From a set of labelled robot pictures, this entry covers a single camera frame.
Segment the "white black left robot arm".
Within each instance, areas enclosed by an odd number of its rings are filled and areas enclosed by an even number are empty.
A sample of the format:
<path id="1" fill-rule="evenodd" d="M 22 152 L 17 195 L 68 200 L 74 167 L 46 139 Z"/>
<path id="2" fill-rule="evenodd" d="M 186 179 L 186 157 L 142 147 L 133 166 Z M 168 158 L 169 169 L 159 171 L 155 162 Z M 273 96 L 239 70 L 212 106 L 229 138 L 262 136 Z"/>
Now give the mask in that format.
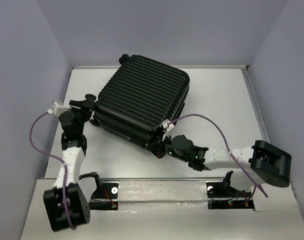
<path id="1" fill-rule="evenodd" d="M 61 162 L 55 183 L 43 194 L 43 200 L 52 231 L 75 230 L 90 221 L 91 197 L 102 193 L 101 180 L 96 172 L 81 174 L 81 166 L 87 153 L 87 139 L 83 133 L 95 109 L 96 97 L 86 94 L 85 100 L 69 101 L 64 105 L 57 100 L 52 103 L 49 115 L 58 117 L 62 156 L 51 155 Z"/>

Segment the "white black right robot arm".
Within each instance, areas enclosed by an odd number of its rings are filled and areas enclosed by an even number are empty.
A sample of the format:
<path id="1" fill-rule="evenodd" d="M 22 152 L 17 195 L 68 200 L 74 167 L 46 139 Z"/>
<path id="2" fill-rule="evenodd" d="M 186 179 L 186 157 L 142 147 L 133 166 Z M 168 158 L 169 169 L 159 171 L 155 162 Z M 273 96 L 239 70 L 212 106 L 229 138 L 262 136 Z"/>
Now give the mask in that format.
<path id="1" fill-rule="evenodd" d="M 159 159 L 169 155 L 199 172 L 229 169 L 222 183 L 227 196 L 261 184 L 289 187 L 291 155 L 263 140 L 250 147 L 217 150 L 196 146 L 186 136 L 177 135 L 158 139 L 146 150 Z"/>

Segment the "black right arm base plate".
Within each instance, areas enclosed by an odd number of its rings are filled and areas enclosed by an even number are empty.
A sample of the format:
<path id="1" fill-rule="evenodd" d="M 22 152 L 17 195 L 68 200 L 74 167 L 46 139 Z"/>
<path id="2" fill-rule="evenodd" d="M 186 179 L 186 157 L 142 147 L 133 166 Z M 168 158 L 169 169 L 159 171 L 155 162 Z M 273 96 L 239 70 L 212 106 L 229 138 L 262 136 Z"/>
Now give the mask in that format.
<path id="1" fill-rule="evenodd" d="M 224 187 L 222 182 L 207 183 L 207 199 L 209 210 L 253 210 L 252 191 L 239 191 L 230 186 Z"/>

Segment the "black hard-shell suitcase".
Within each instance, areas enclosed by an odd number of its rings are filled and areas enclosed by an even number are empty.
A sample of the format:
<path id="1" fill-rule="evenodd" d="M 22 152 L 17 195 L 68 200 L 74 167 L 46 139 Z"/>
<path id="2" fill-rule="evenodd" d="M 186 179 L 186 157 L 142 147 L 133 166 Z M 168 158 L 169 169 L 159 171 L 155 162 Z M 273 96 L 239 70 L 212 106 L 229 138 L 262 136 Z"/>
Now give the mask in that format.
<path id="1" fill-rule="evenodd" d="M 162 136 L 161 123 L 180 116 L 189 75 L 141 55 L 124 54 L 102 88 L 91 124 L 148 149 Z"/>

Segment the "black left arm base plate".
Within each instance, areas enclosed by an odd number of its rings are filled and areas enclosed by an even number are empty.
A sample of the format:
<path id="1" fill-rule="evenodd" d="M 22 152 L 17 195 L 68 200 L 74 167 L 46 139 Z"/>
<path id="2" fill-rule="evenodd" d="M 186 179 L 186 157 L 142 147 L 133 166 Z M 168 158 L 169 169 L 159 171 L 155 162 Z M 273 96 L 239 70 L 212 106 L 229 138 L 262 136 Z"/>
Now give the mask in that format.
<path id="1" fill-rule="evenodd" d="M 102 189 L 96 190 L 89 202 L 91 211 L 117 211 L 119 207 L 118 203 L 119 183 L 102 182 Z"/>

